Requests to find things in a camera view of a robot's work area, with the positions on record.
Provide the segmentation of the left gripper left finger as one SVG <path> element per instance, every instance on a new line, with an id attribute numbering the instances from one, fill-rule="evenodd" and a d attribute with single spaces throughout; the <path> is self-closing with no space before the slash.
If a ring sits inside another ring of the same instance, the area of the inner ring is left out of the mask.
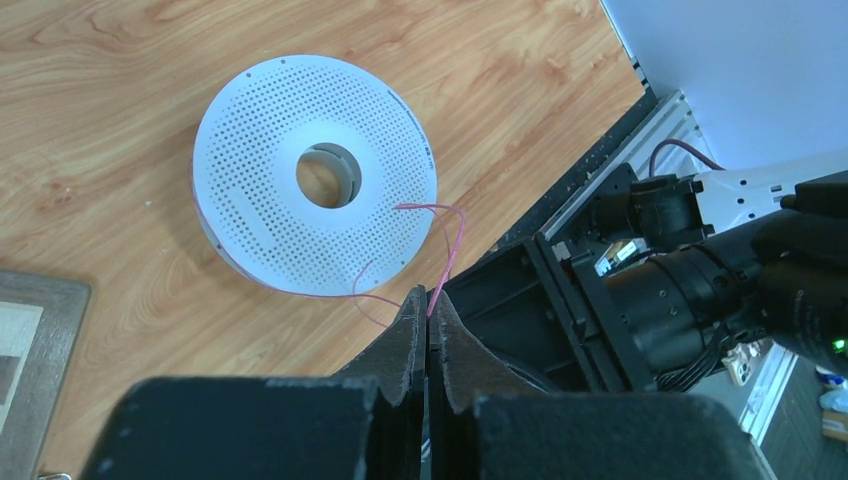
<path id="1" fill-rule="evenodd" d="M 85 479 L 408 479 L 418 474 L 428 296 L 327 377 L 154 377 L 118 401 Z"/>

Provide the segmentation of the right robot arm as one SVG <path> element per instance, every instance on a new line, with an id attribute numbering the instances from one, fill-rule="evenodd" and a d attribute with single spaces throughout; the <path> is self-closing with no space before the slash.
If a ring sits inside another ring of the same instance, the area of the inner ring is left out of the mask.
<path id="1" fill-rule="evenodd" d="M 619 167 L 577 212 L 480 260 L 443 292 L 498 359 L 565 391 L 684 392 L 770 338 L 847 370 L 847 171 L 778 191 L 720 230 L 707 184 Z"/>

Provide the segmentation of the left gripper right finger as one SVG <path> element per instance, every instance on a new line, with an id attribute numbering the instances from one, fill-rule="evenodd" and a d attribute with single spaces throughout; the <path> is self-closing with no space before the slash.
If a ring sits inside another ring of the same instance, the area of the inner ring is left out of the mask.
<path id="1" fill-rule="evenodd" d="M 667 393 L 546 393 L 498 360 L 446 295 L 428 322 L 435 479 L 770 479 L 720 403 Z"/>

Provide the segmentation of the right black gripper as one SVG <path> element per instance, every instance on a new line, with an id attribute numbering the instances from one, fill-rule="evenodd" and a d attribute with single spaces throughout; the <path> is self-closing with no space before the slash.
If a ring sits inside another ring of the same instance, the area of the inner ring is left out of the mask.
<path id="1" fill-rule="evenodd" d="M 548 391 L 653 392 L 655 375 L 601 278 L 543 236 L 498 249 L 443 292 L 498 360 Z"/>

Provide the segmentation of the grey perforated cable spool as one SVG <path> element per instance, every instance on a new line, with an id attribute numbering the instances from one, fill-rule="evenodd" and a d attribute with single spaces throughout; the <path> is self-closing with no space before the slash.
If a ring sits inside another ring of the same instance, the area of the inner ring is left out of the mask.
<path id="1" fill-rule="evenodd" d="M 318 55 L 274 58 L 230 80 L 199 124 L 191 173 L 220 256 L 300 295 L 391 280 L 424 244 L 438 192 L 432 149 L 403 99 Z"/>

